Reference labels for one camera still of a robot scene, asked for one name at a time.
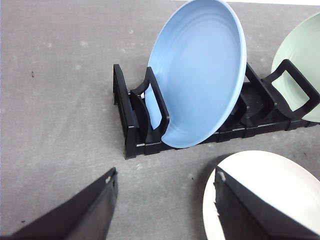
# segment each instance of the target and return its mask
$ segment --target plastic dish rack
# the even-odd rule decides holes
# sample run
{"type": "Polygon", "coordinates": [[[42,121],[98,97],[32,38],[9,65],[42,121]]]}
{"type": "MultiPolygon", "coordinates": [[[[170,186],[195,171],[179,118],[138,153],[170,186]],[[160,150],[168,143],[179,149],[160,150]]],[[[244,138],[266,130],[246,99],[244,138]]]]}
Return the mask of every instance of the plastic dish rack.
{"type": "MultiPolygon", "coordinates": [[[[319,124],[319,122],[302,120],[304,115],[320,103],[320,94],[290,60],[283,60],[273,73],[263,79],[259,79],[247,63],[245,75],[249,82],[243,84],[231,114],[218,131],[200,144],[249,138],[258,134],[289,131],[319,124]],[[285,71],[309,97],[309,100],[295,111],[291,111],[286,100],[272,85],[272,82],[285,71]]],[[[125,159],[174,149],[161,141],[162,135],[167,130],[170,116],[151,67],[147,67],[142,84],[128,92],[123,72],[118,64],[114,64],[113,99],[120,113],[125,159]],[[149,84],[162,115],[161,123],[156,129],[151,127],[149,112],[142,96],[149,84]]]]}

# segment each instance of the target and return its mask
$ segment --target dish rack divider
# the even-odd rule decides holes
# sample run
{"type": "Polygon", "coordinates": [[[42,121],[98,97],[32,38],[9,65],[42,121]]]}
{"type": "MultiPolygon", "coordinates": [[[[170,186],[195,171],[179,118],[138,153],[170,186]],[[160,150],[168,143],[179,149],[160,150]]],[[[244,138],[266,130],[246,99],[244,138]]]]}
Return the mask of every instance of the dish rack divider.
{"type": "MultiPolygon", "coordinates": [[[[249,138],[264,133],[289,131],[320,124],[302,119],[320,103],[320,94],[290,60],[283,60],[273,73],[263,79],[260,79],[247,63],[245,75],[249,82],[244,82],[231,114],[214,134],[199,144],[220,143],[230,139],[249,138]],[[272,85],[272,82],[285,71],[309,97],[309,100],[295,111],[291,111],[284,97],[272,85]]],[[[113,101],[119,109],[124,134],[125,159],[175,149],[161,141],[170,116],[151,67],[147,67],[141,85],[128,92],[123,72],[118,64],[114,64],[113,101]],[[142,95],[149,84],[162,116],[160,125],[156,129],[151,126],[149,112],[142,95]]]]}

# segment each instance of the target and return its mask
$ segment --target concrete floor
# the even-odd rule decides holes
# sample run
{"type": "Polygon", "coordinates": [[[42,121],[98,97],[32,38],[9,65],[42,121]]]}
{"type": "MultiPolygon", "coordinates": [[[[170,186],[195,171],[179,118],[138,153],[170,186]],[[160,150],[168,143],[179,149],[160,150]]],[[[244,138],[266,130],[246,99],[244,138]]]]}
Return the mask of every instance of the concrete floor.
{"type": "MultiPolygon", "coordinates": [[[[320,125],[124,160],[113,64],[129,89],[183,2],[1,1],[1,234],[60,205],[111,167],[119,172],[110,240],[206,239],[202,197],[221,156],[283,155],[320,179],[320,125]]],[[[231,3],[260,77],[284,37],[316,6],[231,3]]]]}

